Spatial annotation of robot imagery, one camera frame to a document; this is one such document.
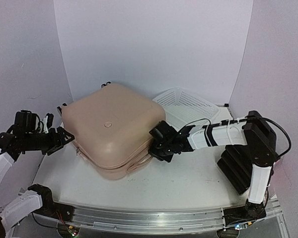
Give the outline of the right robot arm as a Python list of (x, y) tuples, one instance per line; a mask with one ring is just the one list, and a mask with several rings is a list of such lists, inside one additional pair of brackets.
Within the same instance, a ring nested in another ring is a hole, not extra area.
[(149, 154), (160, 161), (171, 162), (175, 154), (207, 147), (245, 146), (252, 163), (250, 191), (240, 215), (246, 220), (258, 219), (265, 213), (265, 195), (274, 164), (292, 148), (288, 133), (275, 121), (249, 111), (241, 119), (196, 125), (195, 121), (174, 129), (160, 121), (150, 132), (153, 137)]

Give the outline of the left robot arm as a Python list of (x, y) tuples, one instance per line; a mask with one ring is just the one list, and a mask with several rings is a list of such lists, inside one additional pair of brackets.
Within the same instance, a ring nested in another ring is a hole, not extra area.
[[(63, 127), (53, 128), (53, 114), (40, 119), (36, 113), (27, 110), (15, 114), (14, 124), (0, 133), (0, 184), (20, 155), (28, 151), (40, 151), (50, 156), (74, 140), (74, 136)], [(43, 185), (28, 187), (6, 206), (0, 207), (0, 238), (23, 218), (35, 213), (59, 220), (71, 221), (74, 207), (53, 200), (52, 191)]]

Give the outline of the pink hard-shell suitcase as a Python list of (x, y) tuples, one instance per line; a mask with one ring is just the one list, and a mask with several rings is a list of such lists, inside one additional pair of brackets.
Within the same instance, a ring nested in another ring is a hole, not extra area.
[(74, 135), (80, 156), (110, 180), (151, 162), (149, 132), (166, 119), (161, 105), (116, 83), (62, 106), (61, 113), (64, 129)]

